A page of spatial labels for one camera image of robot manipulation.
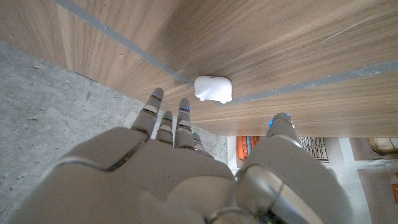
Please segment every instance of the wood grain surface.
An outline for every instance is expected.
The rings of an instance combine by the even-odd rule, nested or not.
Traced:
[[[396,0],[75,2],[191,81],[230,78],[233,97],[398,58]]]
[[[218,75],[233,98],[398,59],[398,1],[73,0],[194,81]],[[398,73],[229,106],[193,89],[51,0],[0,1],[0,39],[162,110],[191,101],[192,121],[216,134],[265,135],[278,112],[301,136],[398,136]]]

